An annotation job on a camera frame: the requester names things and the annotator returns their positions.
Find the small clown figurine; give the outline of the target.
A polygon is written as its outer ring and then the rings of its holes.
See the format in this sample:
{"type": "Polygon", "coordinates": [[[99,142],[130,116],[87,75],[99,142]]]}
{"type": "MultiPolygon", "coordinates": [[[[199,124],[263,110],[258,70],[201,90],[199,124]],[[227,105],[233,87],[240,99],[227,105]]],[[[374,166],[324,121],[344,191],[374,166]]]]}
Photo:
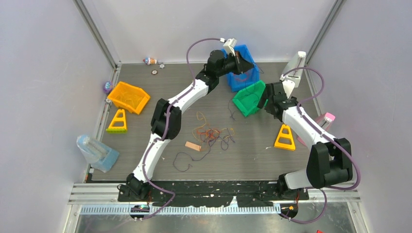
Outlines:
{"type": "Polygon", "coordinates": [[[157,60],[151,57],[146,57],[142,60],[146,65],[155,65],[157,64],[157,60]]]}

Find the small wooden block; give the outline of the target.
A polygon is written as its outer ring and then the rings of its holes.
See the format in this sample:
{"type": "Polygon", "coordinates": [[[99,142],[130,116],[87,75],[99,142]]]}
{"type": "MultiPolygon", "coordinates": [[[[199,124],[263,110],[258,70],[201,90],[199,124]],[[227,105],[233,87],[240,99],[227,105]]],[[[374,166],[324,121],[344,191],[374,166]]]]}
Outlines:
{"type": "Polygon", "coordinates": [[[189,142],[189,141],[187,141],[185,143],[185,147],[190,148],[190,149],[195,150],[195,151],[201,151],[201,149],[202,149],[202,147],[200,145],[189,142]]]}

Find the purple round toy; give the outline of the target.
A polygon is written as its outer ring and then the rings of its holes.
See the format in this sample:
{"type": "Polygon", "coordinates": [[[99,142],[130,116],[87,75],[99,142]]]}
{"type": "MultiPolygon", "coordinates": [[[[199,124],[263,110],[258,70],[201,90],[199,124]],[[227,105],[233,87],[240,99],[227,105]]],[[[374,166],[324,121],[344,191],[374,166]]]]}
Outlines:
{"type": "Polygon", "coordinates": [[[103,91],[106,94],[109,94],[113,90],[113,84],[110,81],[105,82],[103,85],[103,91]]]}

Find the clear plastic bottle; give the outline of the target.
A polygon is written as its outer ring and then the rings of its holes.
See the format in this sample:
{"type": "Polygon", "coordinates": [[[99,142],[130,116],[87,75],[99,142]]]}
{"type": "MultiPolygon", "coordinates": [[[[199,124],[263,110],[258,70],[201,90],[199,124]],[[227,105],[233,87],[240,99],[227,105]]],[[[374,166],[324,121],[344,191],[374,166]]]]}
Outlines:
{"type": "Polygon", "coordinates": [[[76,145],[86,161],[97,170],[107,173],[116,163],[119,152],[86,134],[77,137],[76,145]]]}

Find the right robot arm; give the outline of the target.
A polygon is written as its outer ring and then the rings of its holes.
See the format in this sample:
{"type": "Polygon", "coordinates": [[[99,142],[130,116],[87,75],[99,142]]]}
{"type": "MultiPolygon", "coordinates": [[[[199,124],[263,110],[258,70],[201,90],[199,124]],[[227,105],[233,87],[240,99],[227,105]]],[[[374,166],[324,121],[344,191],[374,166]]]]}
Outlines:
{"type": "Polygon", "coordinates": [[[287,89],[286,82],[266,84],[258,108],[289,126],[304,141],[310,153],[305,169],[278,177],[275,186],[277,194],[283,199],[290,199],[297,189],[320,189],[351,180],[350,142],[322,129],[287,89]]]}

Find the yellow triangle block right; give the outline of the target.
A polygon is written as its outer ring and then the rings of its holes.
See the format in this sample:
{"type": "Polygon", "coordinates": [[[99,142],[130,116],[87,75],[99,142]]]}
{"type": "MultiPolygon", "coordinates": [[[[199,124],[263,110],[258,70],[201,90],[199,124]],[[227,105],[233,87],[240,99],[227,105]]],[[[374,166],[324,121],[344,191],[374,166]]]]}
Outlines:
{"type": "Polygon", "coordinates": [[[274,147],[290,151],[296,150],[292,130],[288,125],[282,124],[282,126],[280,127],[279,133],[274,142],[274,147]]]}

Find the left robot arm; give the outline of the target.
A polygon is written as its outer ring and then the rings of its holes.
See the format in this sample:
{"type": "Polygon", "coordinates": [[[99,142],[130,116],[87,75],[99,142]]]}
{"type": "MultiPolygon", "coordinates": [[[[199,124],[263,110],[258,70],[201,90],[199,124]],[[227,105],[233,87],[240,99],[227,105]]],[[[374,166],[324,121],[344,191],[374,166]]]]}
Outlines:
{"type": "Polygon", "coordinates": [[[156,164],[166,146],[180,133],[183,113],[214,90],[221,76],[229,73],[240,75],[254,67],[254,63],[245,59],[239,51],[225,55],[221,50],[214,50],[186,89],[168,100],[158,100],[151,120],[148,146],[137,167],[126,178],[126,187],[132,197],[138,201],[148,197],[149,182],[156,164]]]}

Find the yellow triangle block left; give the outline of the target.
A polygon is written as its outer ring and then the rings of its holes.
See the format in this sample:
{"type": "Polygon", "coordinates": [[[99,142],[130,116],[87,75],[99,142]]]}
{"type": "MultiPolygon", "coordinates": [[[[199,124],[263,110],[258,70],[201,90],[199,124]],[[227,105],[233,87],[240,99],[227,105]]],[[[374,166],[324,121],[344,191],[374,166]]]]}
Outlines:
{"type": "Polygon", "coordinates": [[[105,131],[107,133],[127,133],[127,120],[124,109],[118,109],[116,111],[113,119],[105,131]]]}

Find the yellow triangle block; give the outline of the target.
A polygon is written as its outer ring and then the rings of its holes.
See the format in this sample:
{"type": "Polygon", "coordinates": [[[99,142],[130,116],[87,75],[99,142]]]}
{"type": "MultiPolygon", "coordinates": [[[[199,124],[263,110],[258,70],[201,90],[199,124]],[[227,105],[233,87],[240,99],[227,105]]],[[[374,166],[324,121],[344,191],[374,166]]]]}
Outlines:
{"type": "Polygon", "coordinates": [[[127,120],[124,109],[118,109],[116,111],[113,119],[105,131],[107,133],[127,133],[127,120]]]}
{"type": "Polygon", "coordinates": [[[274,142],[274,147],[290,151],[296,150],[292,130],[288,125],[282,124],[282,126],[280,127],[279,133],[274,142]]]}

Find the white metronome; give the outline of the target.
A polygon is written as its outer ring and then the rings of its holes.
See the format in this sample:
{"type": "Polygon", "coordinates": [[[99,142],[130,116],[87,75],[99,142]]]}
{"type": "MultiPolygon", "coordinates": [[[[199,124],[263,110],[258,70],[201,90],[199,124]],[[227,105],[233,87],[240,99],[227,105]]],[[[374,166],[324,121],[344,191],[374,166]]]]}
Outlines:
{"type": "Polygon", "coordinates": [[[303,70],[300,67],[304,67],[306,63],[307,53],[305,51],[298,51],[292,59],[287,63],[282,71],[280,80],[289,80],[295,83],[295,87],[298,87],[301,81],[303,70]]]}

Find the orange plastic bin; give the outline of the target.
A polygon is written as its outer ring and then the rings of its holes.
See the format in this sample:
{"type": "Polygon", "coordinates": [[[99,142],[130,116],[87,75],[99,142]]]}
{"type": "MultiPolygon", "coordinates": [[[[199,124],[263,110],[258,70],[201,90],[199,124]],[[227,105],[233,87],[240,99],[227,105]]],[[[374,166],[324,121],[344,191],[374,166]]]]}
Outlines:
{"type": "Polygon", "coordinates": [[[150,100],[150,95],[142,88],[125,82],[118,82],[107,96],[116,107],[139,115],[150,100]]]}

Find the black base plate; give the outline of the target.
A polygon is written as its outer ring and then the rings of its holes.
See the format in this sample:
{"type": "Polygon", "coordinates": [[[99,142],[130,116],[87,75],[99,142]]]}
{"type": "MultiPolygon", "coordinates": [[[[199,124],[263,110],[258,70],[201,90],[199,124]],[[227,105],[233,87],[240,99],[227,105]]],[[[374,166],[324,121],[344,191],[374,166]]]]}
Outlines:
{"type": "Polygon", "coordinates": [[[160,207],[226,207],[236,201],[240,207],[270,206],[272,201],[308,200],[307,192],[279,194],[272,181],[155,181],[117,186],[120,202],[145,202],[160,207]]]}

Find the blue plastic bin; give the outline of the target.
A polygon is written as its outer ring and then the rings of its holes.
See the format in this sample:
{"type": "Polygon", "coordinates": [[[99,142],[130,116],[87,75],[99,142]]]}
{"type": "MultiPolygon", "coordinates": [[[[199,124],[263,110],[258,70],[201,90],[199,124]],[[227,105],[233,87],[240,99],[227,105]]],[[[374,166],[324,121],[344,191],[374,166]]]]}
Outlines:
{"type": "Polygon", "coordinates": [[[246,45],[237,45],[235,46],[235,51],[238,51],[245,60],[252,62],[255,67],[241,75],[235,75],[233,73],[226,75],[227,84],[232,92],[237,92],[260,80],[259,68],[252,58],[248,47],[246,45]]]}

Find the green plastic bin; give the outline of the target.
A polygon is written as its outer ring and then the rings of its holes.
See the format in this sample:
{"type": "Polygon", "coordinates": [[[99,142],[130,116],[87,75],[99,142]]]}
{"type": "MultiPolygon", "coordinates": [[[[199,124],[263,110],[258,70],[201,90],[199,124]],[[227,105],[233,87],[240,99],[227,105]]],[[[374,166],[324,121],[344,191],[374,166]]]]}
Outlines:
{"type": "Polygon", "coordinates": [[[261,110],[257,108],[257,104],[265,86],[266,84],[263,81],[258,81],[253,85],[239,90],[234,96],[232,101],[244,117],[253,115],[261,110]]]}

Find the pink metronome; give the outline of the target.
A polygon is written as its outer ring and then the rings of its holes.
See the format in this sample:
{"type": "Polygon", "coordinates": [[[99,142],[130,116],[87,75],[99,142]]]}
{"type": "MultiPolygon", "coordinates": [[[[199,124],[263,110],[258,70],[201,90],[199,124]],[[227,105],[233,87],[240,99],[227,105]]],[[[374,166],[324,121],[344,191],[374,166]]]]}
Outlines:
{"type": "Polygon", "coordinates": [[[315,145],[318,142],[328,142],[328,140],[323,137],[322,133],[326,133],[329,130],[335,120],[335,116],[331,113],[325,113],[317,117],[315,120],[311,119],[306,113],[303,113],[302,116],[302,122],[305,123],[305,129],[310,132],[310,138],[312,139],[310,144],[315,145]]]}

